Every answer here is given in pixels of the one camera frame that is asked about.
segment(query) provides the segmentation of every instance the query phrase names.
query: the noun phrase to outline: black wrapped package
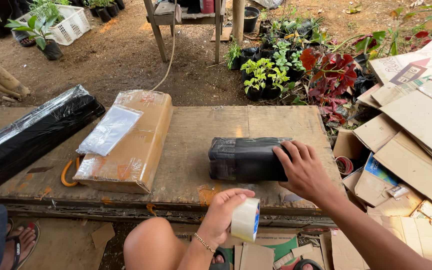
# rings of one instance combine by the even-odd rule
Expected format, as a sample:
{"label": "black wrapped package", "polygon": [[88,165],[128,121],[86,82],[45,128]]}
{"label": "black wrapped package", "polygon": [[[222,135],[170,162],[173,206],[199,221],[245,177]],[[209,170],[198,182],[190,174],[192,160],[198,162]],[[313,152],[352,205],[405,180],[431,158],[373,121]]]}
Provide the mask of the black wrapped package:
{"label": "black wrapped package", "polygon": [[0,130],[0,185],[105,113],[81,85]]}
{"label": "black wrapped package", "polygon": [[214,180],[236,182],[287,181],[288,178],[273,152],[283,140],[291,138],[213,138],[209,149],[209,175]]}

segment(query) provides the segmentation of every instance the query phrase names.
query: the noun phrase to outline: white plastic basket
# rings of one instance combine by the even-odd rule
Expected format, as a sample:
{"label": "white plastic basket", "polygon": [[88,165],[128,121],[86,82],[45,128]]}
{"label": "white plastic basket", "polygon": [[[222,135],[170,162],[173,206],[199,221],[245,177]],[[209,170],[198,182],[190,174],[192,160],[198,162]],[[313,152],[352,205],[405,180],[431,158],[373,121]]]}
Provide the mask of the white plastic basket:
{"label": "white plastic basket", "polygon": [[[91,29],[84,8],[58,4],[56,4],[56,7],[59,13],[64,17],[64,20],[48,29],[48,32],[51,33],[47,36],[48,39],[56,40],[57,44],[67,46]],[[27,26],[27,21],[33,15],[34,12],[30,11],[22,15],[16,21]]]}

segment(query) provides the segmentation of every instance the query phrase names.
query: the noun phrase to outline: red leaf plant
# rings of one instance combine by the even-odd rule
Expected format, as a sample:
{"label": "red leaf plant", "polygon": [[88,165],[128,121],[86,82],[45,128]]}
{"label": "red leaf plant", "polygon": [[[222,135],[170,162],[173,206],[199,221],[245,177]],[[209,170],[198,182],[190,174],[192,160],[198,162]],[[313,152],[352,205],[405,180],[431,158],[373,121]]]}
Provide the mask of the red leaf plant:
{"label": "red leaf plant", "polygon": [[335,96],[343,94],[348,87],[354,85],[357,77],[354,71],[356,67],[353,64],[354,59],[349,54],[328,53],[318,64],[320,57],[321,54],[315,53],[312,48],[307,48],[301,53],[300,60],[306,70],[316,68],[316,73],[309,82],[310,85],[313,83],[316,85],[309,90],[309,95],[319,101],[319,106],[327,114],[329,121],[344,124],[345,119],[336,112],[336,109],[338,104],[345,104],[346,100],[337,99]]}

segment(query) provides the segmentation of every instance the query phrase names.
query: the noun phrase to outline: flip-flop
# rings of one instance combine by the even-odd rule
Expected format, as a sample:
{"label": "flip-flop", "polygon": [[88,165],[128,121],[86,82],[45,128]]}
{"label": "flip-flop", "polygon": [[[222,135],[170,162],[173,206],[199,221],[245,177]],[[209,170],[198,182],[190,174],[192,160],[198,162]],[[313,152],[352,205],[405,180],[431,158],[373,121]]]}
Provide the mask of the flip-flop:
{"label": "flip-flop", "polygon": [[216,249],[216,252],[213,255],[213,257],[216,258],[216,256],[218,255],[221,255],[223,257],[224,262],[212,263],[209,266],[209,270],[230,270],[230,259],[228,258],[228,254],[226,253],[226,250],[219,246]]}
{"label": "flip-flop", "polygon": [[302,270],[303,266],[309,264],[312,266],[313,270],[323,270],[323,268],[315,261],[311,259],[302,259],[297,262],[297,264],[294,266],[293,270]]}
{"label": "flip-flop", "polygon": [[15,40],[18,41],[19,45],[23,47],[31,47],[36,44],[36,40],[33,38],[32,40],[29,40],[29,43],[23,43],[23,40],[27,40],[29,37],[28,32],[26,31],[12,31],[12,36],[15,38]]}
{"label": "flip-flop", "polygon": [[9,241],[14,241],[14,262],[12,264],[12,267],[10,270],[18,270],[20,269],[23,264],[26,262],[26,260],[29,258],[29,256],[31,256],[31,254],[33,253],[36,245],[38,244],[39,241],[39,226],[36,223],[33,222],[22,222],[21,224],[18,225],[19,227],[23,227],[24,229],[26,228],[31,228],[34,230],[34,234],[36,235],[35,239],[34,239],[34,245],[31,248],[31,250],[29,251],[29,254],[26,256],[26,258],[22,259],[21,261],[19,260],[21,257],[21,241],[19,239],[19,236],[15,235],[15,236],[10,236],[6,238],[6,242]]}

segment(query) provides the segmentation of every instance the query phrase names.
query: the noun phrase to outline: plastic bag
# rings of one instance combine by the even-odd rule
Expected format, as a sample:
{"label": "plastic bag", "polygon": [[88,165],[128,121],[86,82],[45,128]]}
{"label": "plastic bag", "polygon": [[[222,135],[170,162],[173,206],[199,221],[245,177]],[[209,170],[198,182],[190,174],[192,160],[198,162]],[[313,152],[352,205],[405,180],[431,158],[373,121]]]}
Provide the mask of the plastic bag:
{"label": "plastic bag", "polygon": [[273,152],[291,138],[213,138],[209,149],[209,175],[214,180],[240,183],[249,181],[287,181],[283,165]]}
{"label": "plastic bag", "polygon": [[283,0],[253,0],[267,9],[277,9]]}
{"label": "plastic bag", "polygon": [[143,112],[140,110],[123,105],[112,106],[93,131],[82,141],[76,152],[99,154],[105,157],[142,115]]}

